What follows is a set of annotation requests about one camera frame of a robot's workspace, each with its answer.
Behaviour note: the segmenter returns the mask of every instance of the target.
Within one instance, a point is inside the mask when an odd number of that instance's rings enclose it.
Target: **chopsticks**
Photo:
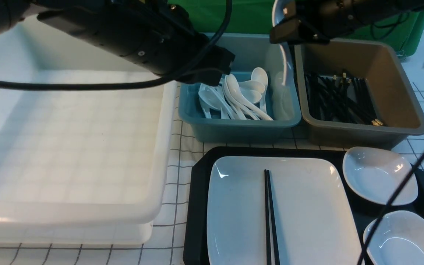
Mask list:
[[[271,176],[270,171],[264,170],[264,196],[266,210],[266,265],[271,265],[271,234],[269,232],[269,213],[271,212],[271,228],[274,248],[274,264],[280,265],[279,249],[278,249],[278,234],[276,232],[276,218],[274,217],[274,204],[272,200]]]

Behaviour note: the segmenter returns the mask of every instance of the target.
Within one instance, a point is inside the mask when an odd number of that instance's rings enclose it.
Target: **white spoon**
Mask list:
[[[205,106],[201,105],[202,111],[205,114],[206,110],[204,110],[204,107],[205,109],[209,107],[210,109],[220,111],[220,119],[229,119],[229,115],[225,112],[226,110],[222,109],[222,103],[219,101],[219,99],[217,99],[215,95],[211,94],[211,92],[205,92],[209,89],[215,90],[215,87],[206,84],[201,84],[201,86],[199,87],[199,98],[202,99],[202,104],[205,104]]]
[[[232,108],[235,119],[238,119],[238,120],[245,119],[246,120],[246,117],[244,116],[244,114],[240,110],[240,108],[237,109],[237,107],[235,107],[235,105],[230,101],[230,99],[227,97],[227,95],[225,95],[225,89],[224,89],[224,87],[221,87],[219,89],[219,94],[220,93],[222,93],[221,95],[225,99],[225,102]]]
[[[248,89],[241,89],[241,88],[242,87],[240,87],[240,90],[241,90],[244,98],[247,101],[249,101],[249,102],[251,102],[253,104],[256,104],[256,103],[258,103],[261,100],[262,95],[258,91],[248,90]]]
[[[212,119],[211,109],[210,107],[199,97],[199,104],[201,105],[202,112],[204,112],[204,116],[206,119]]]
[[[240,88],[243,89],[249,89],[259,92],[259,94],[263,94],[266,91],[266,86],[264,86],[261,82],[258,81],[245,81],[245,82],[239,82],[238,84]]]
[[[230,74],[225,78],[225,84],[228,88],[227,90],[229,91],[230,96],[233,97],[235,101],[244,105],[245,107],[248,107],[250,110],[254,111],[256,114],[261,116],[262,119],[266,121],[273,120],[268,114],[266,114],[264,111],[260,110],[258,107],[254,106],[253,103],[249,102],[244,98],[243,94],[240,91],[238,81],[233,74]]]
[[[268,74],[266,73],[266,71],[264,69],[262,69],[261,67],[256,67],[253,72],[251,73],[251,80],[252,81],[258,81],[261,84],[264,85],[264,92],[262,93],[263,96],[261,98],[261,101],[259,102],[259,108],[264,111],[265,113],[267,113],[266,111],[266,92],[268,90]]]
[[[214,106],[218,106],[221,112],[221,119],[235,119],[232,108],[225,102],[225,99],[213,87],[207,87],[205,91],[199,91],[201,98],[207,98]]]
[[[246,112],[246,114],[248,114],[252,119],[259,120],[259,118],[256,115],[254,115],[247,107],[245,107],[243,104],[241,104],[240,102],[238,102],[232,96],[232,94],[230,93],[230,90],[229,90],[228,83],[227,83],[227,77],[225,78],[225,82],[223,83],[223,91],[225,93],[225,97],[227,98],[227,100],[231,103],[232,106],[234,105],[234,107],[235,107],[234,110],[236,111],[238,117],[241,120],[246,120],[246,117],[243,114],[243,111]]]

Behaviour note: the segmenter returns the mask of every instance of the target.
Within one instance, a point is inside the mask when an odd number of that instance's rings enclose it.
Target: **white ceramic bowl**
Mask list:
[[[364,230],[364,242],[374,222]],[[409,211],[384,215],[367,253],[374,265],[424,265],[424,219]]]
[[[348,186],[362,198],[386,204],[402,179],[412,168],[400,154],[369,147],[353,147],[344,155],[343,174]],[[393,205],[412,203],[418,197],[413,176]]]

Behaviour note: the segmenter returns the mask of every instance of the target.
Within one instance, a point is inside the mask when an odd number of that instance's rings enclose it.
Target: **grid tablecloth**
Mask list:
[[[424,84],[414,83],[424,110]],[[251,146],[288,149],[344,150],[308,142],[306,126],[289,132],[289,138],[270,145],[207,144],[197,141],[189,124],[178,117],[178,97],[170,141],[167,181],[160,214],[151,239],[143,245],[0,244],[0,265],[181,265],[192,166],[215,146]],[[424,135],[409,137],[396,148],[414,163],[424,150]]]

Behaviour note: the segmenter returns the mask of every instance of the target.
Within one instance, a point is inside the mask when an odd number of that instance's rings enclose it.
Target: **white dish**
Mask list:
[[[374,222],[364,230],[364,242]],[[367,253],[374,265],[424,265],[424,219],[409,211],[384,215]]]
[[[271,171],[281,264],[354,265],[361,251],[338,171],[313,158],[227,156],[211,172],[211,265],[263,265],[264,169]]]
[[[362,198],[383,205],[412,168],[401,155],[382,149],[353,147],[344,156],[343,174],[348,186]],[[393,205],[409,204],[417,197],[417,179],[412,177]]]

